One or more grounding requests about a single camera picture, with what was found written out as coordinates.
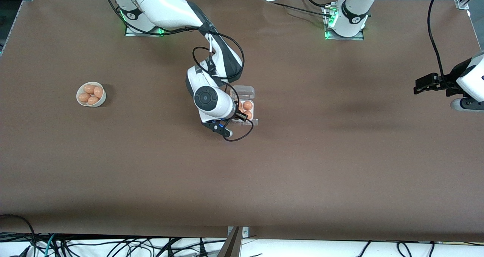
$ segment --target egg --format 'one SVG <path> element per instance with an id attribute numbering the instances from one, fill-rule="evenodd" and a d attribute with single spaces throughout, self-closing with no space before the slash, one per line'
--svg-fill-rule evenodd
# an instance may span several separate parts
<path id="1" fill-rule="evenodd" d="M 101 88 L 101 87 L 99 87 L 99 86 L 96 86 L 96 87 L 94 88 L 94 95 L 95 95 L 97 98 L 101 98 L 101 97 L 102 97 L 102 93 L 103 93 L 103 92 L 104 92 L 104 91 L 103 91 L 103 90 L 102 90 L 102 88 Z"/>
<path id="2" fill-rule="evenodd" d="M 84 91 L 85 91 L 86 93 L 93 94 L 93 93 L 94 93 L 94 88 L 95 88 L 95 87 L 96 87 L 95 85 L 86 84 L 86 85 L 84 85 Z"/>
<path id="3" fill-rule="evenodd" d="M 251 110 L 252 107 L 253 107 L 252 102 L 250 102 L 250 101 L 244 102 L 243 107 L 244 107 L 244 110 Z"/>
<path id="4" fill-rule="evenodd" d="M 87 102 L 87 101 L 88 101 L 88 99 L 89 99 L 90 97 L 91 97 L 91 96 L 90 96 L 90 94 L 83 92 L 83 93 L 81 93 L 81 94 L 78 96 L 78 100 L 79 100 L 80 102 L 84 102 L 84 103 L 85 103 L 85 102 Z"/>
<path id="5" fill-rule="evenodd" d="M 96 104 L 98 101 L 99 101 L 99 98 L 97 98 L 97 97 L 95 97 L 95 96 L 92 96 L 92 97 L 88 98 L 88 104 L 89 104 L 89 105 L 94 105 L 94 104 Z"/>
<path id="6" fill-rule="evenodd" d="M 250 111 L 245 111 L 245 115 L 247 115 L 247 120 L 252 120 L 252 113 Z"/>

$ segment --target white bowl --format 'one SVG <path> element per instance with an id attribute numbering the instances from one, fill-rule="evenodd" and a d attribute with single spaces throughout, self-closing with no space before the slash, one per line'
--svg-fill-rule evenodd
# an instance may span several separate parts
<path id="1" fill-rule="evenodd" d="M 85 92 L 84 91 L 84 86 L 85 85 L 88 85 L 88 84 L 95 85 L 95 86 L 98 86 L 98 87 L 101 87 L 102 88 L 102 96 L 101 96 L 101 98 L 99 99 L 98 102 L 95 102 L 92 105 L 89 105 L 87 102 L 80 102 L 79 101 L 79 95 L 81 93 L 84 93 Z M 78 93 L 76 94 L 76 100 L 78 101 L 79 104 L 81 104 L 81 105 L 83 105 L 85 107 L 91 107 L 91 108 L 99 107 L 99 106 L 101 106 L 104 103 L 104 100 L 106 100 L 106 91 L 104 90 L 103 86 L 101 84 L 97 83 L 97 82 L 91 81 L 91 82 L 88 82 L 88 83 L 84 83 L 81 86 L 81 88 L 79 88 Z"/>

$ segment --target egg carton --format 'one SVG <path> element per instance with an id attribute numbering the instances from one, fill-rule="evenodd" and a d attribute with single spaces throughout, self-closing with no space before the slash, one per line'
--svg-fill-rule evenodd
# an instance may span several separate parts
<path id="1" fill-rule="evenodd" d="M 254 126 L 257 126 L 259 124 L 259 119 L 255 118 L 254 108 L 256 104 L 252 100 L 256 97 L 256 92 L 254 91 L 254 88 L 252 86 L 245 86 L 245 85 L 235 85 L 233 86 L 233 88 L 235 89 L 235 91 L 237 91 L 237 94 L 239 95 L 240 105 L 241 105 L 239 109 L 242 108 L 242 105 L 244 104 L 244 102 L 250 101 L 252 103 L 252 108 L 249 110 L 250 113 L 252 113 L 252 119 L 250 120 L 252 121 L 252 123 L 254 123 Z M 232 89 L 230 89 L 230 97 L 232 97 L 232 99 L 234 100 L 237 100 L 237 95 L 235 95 L 235 92 Z M 240 119 L 232 119 L 232 123 L 234 125 L 239 125 L 239 126 L 251 125 L 250 122 L 242 121 Z"/>

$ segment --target table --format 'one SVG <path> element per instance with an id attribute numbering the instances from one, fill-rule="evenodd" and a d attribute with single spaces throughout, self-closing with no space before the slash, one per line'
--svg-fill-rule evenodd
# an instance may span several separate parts
<path id="1" fill-rule="evenodd" d="M 244 49 L 259 126 L 228 143 L 199 124 L 185 88 L 199 33 L 124 37 L 106 0 L 24 2 L 0 60 L 2 214 L 38 232 L 482 239 L 483 116 L 413 95 L 438 71 L 428 2 L 376 1 L 351 42 L 264 0 L 190 1 Z M 445 71 L 479 50 L 453 2 L 432 22 Z M 77 104 L 88 81 L 102 107 Z"/>

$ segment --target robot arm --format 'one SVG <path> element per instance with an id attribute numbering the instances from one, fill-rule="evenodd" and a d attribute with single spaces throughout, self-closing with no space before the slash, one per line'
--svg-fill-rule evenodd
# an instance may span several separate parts
<path id="1" fill-rule="evenodd" d="M 368 11 L 375 0 L 338 0 L 331 6 L 335 11 L 328 27 L 342 37 L 353 37 L 365 27 Z"/>
<path id="2" fill-rule="evenodd" d="M 209 57 L 187 71 L 186 86 L 199 110 L 202 124 L 225 138 L 230 137 L 232 132 L 225 128 L 230 119 L 237 116 L 245 121 L 247 115 L 242 114 L 232 98 L 220 89 L 223 85 L 238 80 L 243 68 L 243 61 L 223 39 L 228 36 L 220 34 L 203 11 L 186 0 L 116 0 L 116 2 L 125 15 L 126 21 L 137 23 L 137 26 L 144 23 L 146 26 L 144 31 L 152 31 L 153 26 L 162 29 L 189 26 L 196 28 L 207 39 L 210 47 Z"/>
<path id="3" fill-rule="evenodd" d="M 462 94 L 463 98 L 452 101 L 453 109 L 484 113 L 484 50 L 457 64 L 448 75 L 430 73 L 415 80 L 414 94 L 429 90 L 445 90 L 447 96 Z"/>

